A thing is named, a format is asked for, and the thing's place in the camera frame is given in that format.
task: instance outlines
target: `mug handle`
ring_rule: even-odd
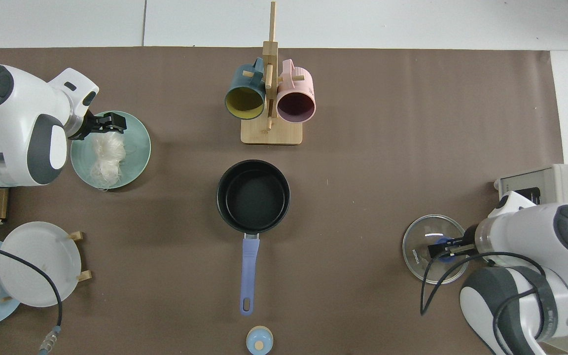
[[[295,88],[295,81],[293,80],[293,59],[287,59],[282,62],[282,81],[286,81],[292,88]]]
[[[261,57],[255,59],[253,63],[253,77],[251,78],[251,85],[259,85],[264,76],[264,60]]]

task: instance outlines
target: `pink mug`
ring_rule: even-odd
[[[292,59],[282,62],[276,107],[278,115],[291,123],[306,122],[315,114],[313,77],[308,70],[295,67]]]

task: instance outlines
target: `light green bowl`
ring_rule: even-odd
[[[126,184],[133,182],[146,168],[150,159],[150,135],[146,127],[139,119],[133,115],[122,111],[106,111],[115,112],[126,118],[126,130],[124,131],[124,150],[126,157],[120,164],[122,175],[120,180],[109,189],[120,188]],[[101,188],[91,178],[91,168],[97,157],[93,151],[93,143],[90,139],[93,135],[101,135],[103,133],[90,133],[85,140],[74,140],[71,142],[71,164],[74,166],[76,174],[87,184],[94,188]]]

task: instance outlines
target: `mug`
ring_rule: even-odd
[[[257,58],[253,65],[241,65],[234,72],[232,85],[225,95],[225,107],[239,119],[254,119],[264,110],[264,61]]]
[[[306,122],[315,114],[313,77],[308,70],[295,67],[292,59],[282,62],[276,106],[278,115],[291,123]]]

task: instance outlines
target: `blue mug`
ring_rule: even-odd
[[[234,72],[232,85],[225,95],[225,107],[239,119],[254,119],[264,111],[264,61],[257,58],[253,65],[241,65]]]

